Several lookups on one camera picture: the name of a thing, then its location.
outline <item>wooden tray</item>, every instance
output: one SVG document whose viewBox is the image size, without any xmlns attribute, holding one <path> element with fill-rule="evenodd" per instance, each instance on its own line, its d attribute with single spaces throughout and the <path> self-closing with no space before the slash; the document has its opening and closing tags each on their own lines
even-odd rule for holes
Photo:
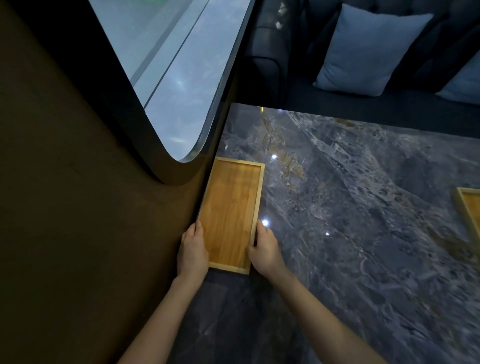
<svg viewBox="0 0 480 364">
<path fill-rule="evenodd" d="M 480 257 L 480 190 L 459 187 L 454 189 L 453 197 L 472 240 L 477 243 L 477 254 Z"/>
<path fill-rule="evenodd" d="M 265 164 L 216 157 L 198 218 L 209 266 L 249 274 Z"/>
</svg>

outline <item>tray rim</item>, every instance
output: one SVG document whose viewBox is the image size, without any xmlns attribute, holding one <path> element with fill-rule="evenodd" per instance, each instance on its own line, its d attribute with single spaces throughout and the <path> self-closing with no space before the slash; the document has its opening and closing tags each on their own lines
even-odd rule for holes
<svg viewBox="0 0 480 364">
<path fill-rule="evenodd" d="M 223 161 L 223 162 L 249 164 L 249 165 L 252 165 L 252 166 L 260 167 L 260 175 L 258 176 L 257 196 L 256 196 L 256 199 L 255 199 L 255 207 L 254 207 L 253 219 L 252 219 L 252 229 L 250 231 L 250 242 L 249 242 L 250 245 L 253 245 L 253 243 L 255 241 L 255 232 L 256 232 L 256 225 L 257 225 L 257 219 L 258 219 L 258 210 L 260 208 L 260 199 L 261 199 L 261 196 L 262 196 L 262 186 L 263 186 L 263 183 L 264 183 L 265 163 L 250 162 L 248 160 L 232 159 L 232 158 L 225 158 L 225 157 L 215 157 L 214 164 L 217 160 Z M 210 185 L 210 177 L 211 177 L 211 171 L 210 171 L 210 176 L 208 176 L 207 186 L 205 187 L 204 197 L 205 197 L 205 193 L 208 189 L 208 186 Z M 200 211 L 202 210 L 202 205 L 204 203 L 203 200 L 204 199 L 202 198 L 202 203 L 200 204 L 200 208 L 198 210 L 198 216 L 200 215 Z M 248 259 L 248 257 L 247 257 L 247 265 L 246 265 L 245 268 L 229 266 L 229 265 L 226 265 L 226 264 L 215 263 L 215 262 L 210 262 L 210 261 L 208 262 L 208 266 L 210 268 L 221 269 L 221 270 L 226 270 L 226 271 L 229 271 L 229 272 L 235 272 L 235 273 L 241 273 L 241 274 L 249 275 L 250 274 L 250 267 L 252 266 L 252 263 L 251 263 L 250 259 Z"/>
<path fill-rule="evenodd" d="M 463 221 L 466 223 L 471 239 L 476 243 L 477 255 L 480 256 L 480 226 L 478 226 L 468 205 L 463 198 L 464 194 L 477 194 L 480 190 L 475 188 L 457 187 L 453 189 L 453 197 Z"/>
</svg>

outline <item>forearm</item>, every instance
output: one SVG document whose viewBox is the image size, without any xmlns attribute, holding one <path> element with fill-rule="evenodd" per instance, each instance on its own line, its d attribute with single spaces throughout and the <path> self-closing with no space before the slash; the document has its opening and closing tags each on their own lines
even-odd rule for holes
<svg viewBox="0 0 480 364">
<path fill-rule="evenodd" d="M 271 282 L 296 317 L 322 363 L 385 364 L 370 346 L 342 324 L 288 269 L 277 272 Z"/>
<path fill-rule="evenodd" d="M 180 323 L 198 288 L 177 277 L 119 364 L 166 363 Z"/>
</svg>

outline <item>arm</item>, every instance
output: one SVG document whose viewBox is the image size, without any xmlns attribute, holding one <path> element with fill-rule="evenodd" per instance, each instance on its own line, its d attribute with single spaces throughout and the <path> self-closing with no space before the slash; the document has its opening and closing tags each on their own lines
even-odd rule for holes
<svg viewBox="0 0 480 364">
<path fill-rule="evenodd" d="M 257 222 L 257 246 L 249 258 L 283 297 L 318 358 L 325 364 L 386 364 L 370 346 L 342 324 L 306 289 L 283 262 L 270 229 Z"/>
<path fill-rule="evenodd" d="M 200 221 L 181 238 L 177 277 L 160 305 L 128 347 L 118 364 L 166 363 L 180 323 L 208 271 Z"/>
</svg>

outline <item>hand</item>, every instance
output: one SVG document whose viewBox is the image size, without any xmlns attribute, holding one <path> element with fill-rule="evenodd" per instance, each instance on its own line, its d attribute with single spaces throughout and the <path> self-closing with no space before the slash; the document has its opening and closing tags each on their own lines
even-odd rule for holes
<svg viewBox="0 0 480 364">
<path fill-rule="evenodd" d="M 271 229 L 265 229 L 260 220 L 257 221 L 257 246 L 248 245 L 245 250 L 255 269 L 270 282 L 287 269 L 275 235 Z"/>
<path fill-rule="evenodd" d="M 208 272 L 208 252 L 204 245 L 204 229 L 197 220 L 181 236 L 177 255 L 177 277 L 199 289 Z"/>
</svg>

